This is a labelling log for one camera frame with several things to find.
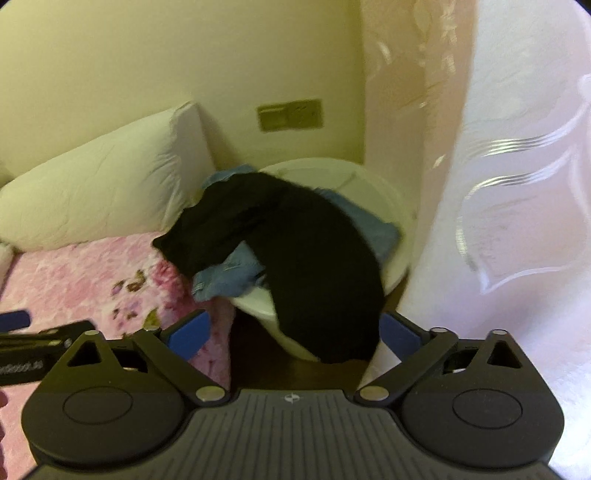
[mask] gray ribbed panel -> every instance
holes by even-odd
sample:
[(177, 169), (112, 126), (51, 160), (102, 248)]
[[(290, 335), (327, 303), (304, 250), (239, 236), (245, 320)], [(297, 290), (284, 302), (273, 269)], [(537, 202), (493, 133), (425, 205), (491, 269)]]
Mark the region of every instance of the gray ribbed panel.
[(43, 467), (31, 480), (560, 480), (543, 465), (477, 473), (428, 457), (385, 410), (341, 391), (246, 390), (230, 405), (196, 412), (168, 450), (112, 473)]

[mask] wall socket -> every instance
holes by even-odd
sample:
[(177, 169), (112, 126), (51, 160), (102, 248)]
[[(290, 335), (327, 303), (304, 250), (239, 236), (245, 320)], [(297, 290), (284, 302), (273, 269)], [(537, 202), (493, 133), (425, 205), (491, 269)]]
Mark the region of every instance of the wall socket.
[(262, 105), (257, 110), (263, 132), (289, 129), (322, 128), (322, 101), (298, 100), (289, 103)]

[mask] pink blanket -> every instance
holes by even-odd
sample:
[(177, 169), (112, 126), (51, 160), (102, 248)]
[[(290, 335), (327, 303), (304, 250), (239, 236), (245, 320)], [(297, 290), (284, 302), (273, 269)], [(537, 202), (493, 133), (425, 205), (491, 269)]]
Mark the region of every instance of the pink blanket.
[[(31, 332), (88, 318), (106, 338), (115, 339), (145, 322), (166, 328), (205, 308), (212, 320), (211, 338), (190, 363), (229, 388), (228, 337), (234, 308), (224, 299), (197, 304), (187, 280), (151, 246), (158, 235), (106, 238), (20, 255), (0, 297), (0, 312), (29, 310)], [(0, 390), (0, 479), (20, 479), (35, 465), (20, 417), (36, 386)]]

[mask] black cloth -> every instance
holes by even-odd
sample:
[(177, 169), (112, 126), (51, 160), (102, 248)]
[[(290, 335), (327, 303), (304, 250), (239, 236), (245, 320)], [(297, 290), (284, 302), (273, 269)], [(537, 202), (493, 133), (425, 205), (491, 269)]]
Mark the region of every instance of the black cloth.
[(241, 241), (265, 267), (283, 334), (326, 363), (372, 356), (385, 303), (379, 265), (340, 209), (264, 173), (234, 175), (152, 244), (193, 278)]

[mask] wooden floor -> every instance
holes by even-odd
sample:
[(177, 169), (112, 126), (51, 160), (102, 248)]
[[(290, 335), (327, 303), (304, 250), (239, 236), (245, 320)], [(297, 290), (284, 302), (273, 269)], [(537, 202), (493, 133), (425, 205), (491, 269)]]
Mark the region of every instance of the wooden floor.
[[(406, 281), (388, 296), (385, 310), (394, 310)], [(368, 363), (320, 364), (292, 357), (256, 319), (238, 312), (230, 334), (232, 389), (355, 391)]]

